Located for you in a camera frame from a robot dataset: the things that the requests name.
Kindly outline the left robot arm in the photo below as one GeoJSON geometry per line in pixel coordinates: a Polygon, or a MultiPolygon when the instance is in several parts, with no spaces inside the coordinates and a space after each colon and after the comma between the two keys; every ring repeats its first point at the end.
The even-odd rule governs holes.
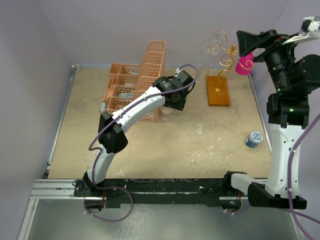
{"type": "Polygon", "coordinates": [[[100,115],[98,134],[88,147],[89,151],[97,151],[97,155],[92,167],[83,176],[85,190],[91,196],[98,196],[103,191],[103,182],[113,158],[128,145],[126,132],[161,106],[182,111],[196,80],[196,77],[179,68],[174,76],[156,79],[152,86],[127,106],[111,114],[103,112],[100,115]]]}

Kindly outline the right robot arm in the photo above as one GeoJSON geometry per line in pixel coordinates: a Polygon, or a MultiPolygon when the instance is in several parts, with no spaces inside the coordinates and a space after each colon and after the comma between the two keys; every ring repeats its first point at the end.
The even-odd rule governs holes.
{"type": "Polygon", "coordinates": [[[252,60],[266,64],[275,87],[266,104],[271,164],[265,183],[244,172],[228,171],[222,190],[228,196],[238,191],[246,194],[253,207],[304,210],[307,201],[301,197],[298,183],[300,144],[312,128],[308,96],[320,86],[320,57],[309,54],[296,60],[294,50],[300,43],[318,39],[320,33],[287,35],[271,29],[259,34],[239,30],[236,35],[241,57],[263,49],[252,60]]]}

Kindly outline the clear round wine glass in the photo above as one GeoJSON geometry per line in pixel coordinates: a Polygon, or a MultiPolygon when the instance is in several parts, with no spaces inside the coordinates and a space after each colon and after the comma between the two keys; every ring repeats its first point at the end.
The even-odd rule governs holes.
{"type": "Polygon", "coordinates": [[[167,122],[170,120],[172,113],[173,113],[173,109],[169,108],[169,107],[165,107],[165,106],[161,106],[160,108],[161,111],[161,115],[162,115],[162,120],[164,122],[167,122]]]}

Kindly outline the clear wine glass back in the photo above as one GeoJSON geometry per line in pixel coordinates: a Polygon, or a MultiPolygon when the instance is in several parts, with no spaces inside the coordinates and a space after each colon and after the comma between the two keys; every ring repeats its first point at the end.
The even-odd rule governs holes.
{"type": "Polygon", "coordinates": [[[210,64],[213,58],[219,53],[220,47],[214,42],[207,42],[204,47],[206,53],[205,62],[200,67],[200,73],[206,80],[210,73],[210,64]]]}

